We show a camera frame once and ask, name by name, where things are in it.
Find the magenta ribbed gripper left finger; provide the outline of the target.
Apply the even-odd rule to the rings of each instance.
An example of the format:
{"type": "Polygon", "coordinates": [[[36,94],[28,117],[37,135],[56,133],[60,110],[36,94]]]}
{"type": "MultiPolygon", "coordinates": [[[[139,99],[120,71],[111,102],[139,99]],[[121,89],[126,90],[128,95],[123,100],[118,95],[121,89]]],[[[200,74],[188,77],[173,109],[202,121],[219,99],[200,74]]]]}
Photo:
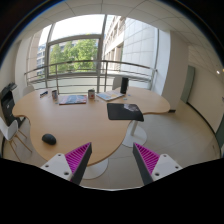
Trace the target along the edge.
{"type": "Polygon", "coordinates": [[[57,153],[42,169],[79,185],[91,154],[92,145],[87,143],[66,154],[57,153]]]}

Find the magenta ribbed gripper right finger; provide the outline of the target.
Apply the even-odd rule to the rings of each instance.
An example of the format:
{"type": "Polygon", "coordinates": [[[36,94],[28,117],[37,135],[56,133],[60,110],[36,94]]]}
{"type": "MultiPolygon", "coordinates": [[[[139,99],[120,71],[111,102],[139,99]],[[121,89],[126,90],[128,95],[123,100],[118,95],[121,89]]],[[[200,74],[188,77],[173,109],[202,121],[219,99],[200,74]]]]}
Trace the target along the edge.
{"type": "Polygon", "coordinates": [[[145,185],[182,169],[168,154],[159,155],[137,143],[133,144],[133,155],[145,185]]]}

